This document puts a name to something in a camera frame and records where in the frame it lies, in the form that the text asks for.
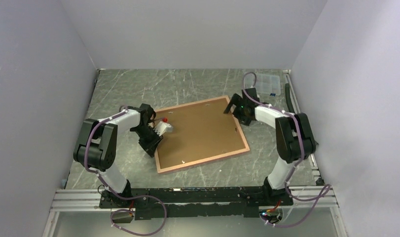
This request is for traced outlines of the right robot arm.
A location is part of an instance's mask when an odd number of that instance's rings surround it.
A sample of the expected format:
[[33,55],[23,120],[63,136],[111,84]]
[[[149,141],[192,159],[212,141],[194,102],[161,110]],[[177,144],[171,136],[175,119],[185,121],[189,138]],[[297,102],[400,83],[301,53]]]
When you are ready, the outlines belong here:
[[263,201],[275,204],[281,194],[288,192],[289,181],[299,163],[316,150],[308,116],[260,102],[255,88],[243,89],[241,95],[233,94],[224,113],[232,113],[243,125],[258,121],[275,129],[278,159],[265,178],[262,191]]

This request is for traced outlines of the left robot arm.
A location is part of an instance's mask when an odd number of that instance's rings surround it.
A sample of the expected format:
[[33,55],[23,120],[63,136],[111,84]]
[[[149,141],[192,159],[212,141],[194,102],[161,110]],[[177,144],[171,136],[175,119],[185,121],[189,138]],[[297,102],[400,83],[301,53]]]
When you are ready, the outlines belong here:
[[121,106],[119,112],[112,116],[83,121],[73,159],[87,172],[96,175],[117,206],[126,207],[133,197],[130,181],[115,164],[119,133],[136,133],[140,147],[153,157],[163,135],[172,130],[173,127],[166,120],[156,118],[156,112],[148,104]]

